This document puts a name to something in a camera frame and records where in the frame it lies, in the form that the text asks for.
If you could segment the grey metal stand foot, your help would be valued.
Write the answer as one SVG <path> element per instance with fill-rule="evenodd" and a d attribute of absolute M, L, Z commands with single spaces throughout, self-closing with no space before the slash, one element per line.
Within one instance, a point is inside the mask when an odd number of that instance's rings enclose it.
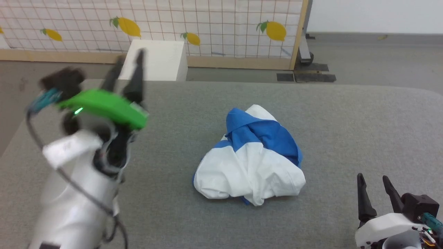
<path fill-rule="evenodd" d="M 308 40 L 315 39 L 315 38 L 311 37 L 307 33 L 307 28 L 308 28 L 309 18 L 310 18 L 310 13 L 311 13 L 311 8 L 312 8 L 312 2 L 313 2 L 313 0 L 307 0 L 307 8 L 306 8 L 306 12 L 305 12 L 305 16 L 304 16 L 304 23 L 303 23 L 304 25 L 302 28 L 302 36 L 301 36 L 301 41 L 300 41 L 299 50 L 298 50 L 299 63 L 302 66 L 310 66 L 314 60 L 314 55 L 312 54 L 312 52 L 310 52 L 309 47 L 308 47 Z"/>

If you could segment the large black floor mat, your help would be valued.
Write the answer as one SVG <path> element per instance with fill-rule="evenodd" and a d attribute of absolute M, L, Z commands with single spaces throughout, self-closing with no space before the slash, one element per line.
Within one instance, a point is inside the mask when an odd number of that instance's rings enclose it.
<path fill-rule="evenodd" d="M 294 69 L 294 79 L 297 83 L 334 83 L 336 76 L 329 73 L 327 64 L 311 63 L 298 64 Z"/>

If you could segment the blue and white garment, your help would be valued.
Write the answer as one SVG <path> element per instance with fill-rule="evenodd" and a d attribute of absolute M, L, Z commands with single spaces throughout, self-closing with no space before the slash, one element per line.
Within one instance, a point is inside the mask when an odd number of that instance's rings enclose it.
<path fill-rule="evenodd" d="M 232 109 L 226 134 L 202 158 L 193 186 L 210 200 L 240 197 L 263 205 L 271 197 L 296 196 L 306 184 L 302 152 L 292 135 L 266 109 Z"/>

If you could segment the lemon print partition panel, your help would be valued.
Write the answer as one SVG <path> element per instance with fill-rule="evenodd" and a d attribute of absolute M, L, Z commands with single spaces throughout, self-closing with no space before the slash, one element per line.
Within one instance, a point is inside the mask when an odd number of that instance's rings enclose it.
<path fill-rule="evenodd" d="M 0 60 L 112 63 L 176 41 L 191 67 L 292 70 L 309 0 L 0 0 Z"/>

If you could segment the white label tape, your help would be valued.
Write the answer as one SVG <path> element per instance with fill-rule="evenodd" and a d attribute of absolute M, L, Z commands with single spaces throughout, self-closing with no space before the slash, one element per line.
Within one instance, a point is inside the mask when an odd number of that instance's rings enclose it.
<path fill-rule="evenodd" d="M 80 130 L 45 145 L 42 154 L 53 169 L 58 169 L 88 151 L 101 148 L 102 145 L 103 141 L 97 134 Z"/>

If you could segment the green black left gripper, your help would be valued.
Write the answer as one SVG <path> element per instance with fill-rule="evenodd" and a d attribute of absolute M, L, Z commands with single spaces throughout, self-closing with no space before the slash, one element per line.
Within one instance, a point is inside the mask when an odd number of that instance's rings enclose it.
<path fill-rule="evenodd" d="M 58 106 L 62 109 L 70 109 L 75 114 L 85 111 L 108 118 L 132 130 L 144 129 L 148 121 L 148 112 L 139 105 L 144 99 L 144 56 L 145 50 L 139 49 L 132 78 L 123 88 L 123 96 L 126 99 L 112 93 L 125 61 L 124 56 L 119 56 L 107 72 L 100 89 L 82 91 L 60 102 Z"/>

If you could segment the white box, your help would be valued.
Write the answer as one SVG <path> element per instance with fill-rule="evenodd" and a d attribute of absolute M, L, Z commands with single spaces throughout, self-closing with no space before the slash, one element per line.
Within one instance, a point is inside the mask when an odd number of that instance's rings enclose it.
<path fill-rule="evenodd" d="M 179 81 L 187 77 L 187 56 L 184 41 L 140 40 L 131 42 L 120 80 L 130 80 L 140 50 L 144 51 L 145 81 Z"/>

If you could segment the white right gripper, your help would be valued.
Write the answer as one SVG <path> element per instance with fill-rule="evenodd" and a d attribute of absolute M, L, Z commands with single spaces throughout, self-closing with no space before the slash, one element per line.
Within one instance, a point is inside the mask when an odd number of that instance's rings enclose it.
<path fill-rule="evenodd" d="M 378 216 L 367 194 L 367 183 L 362 173 L 356 177 L 359 221 L 364 223 L 356 230 L 355 242 L 359 249 L 422 249 L 420 234 L 429 229 L 421 223 L 410 221 L 403 213 L 400 194 L 383 175 L 383 185 L 394 213 Z"/>

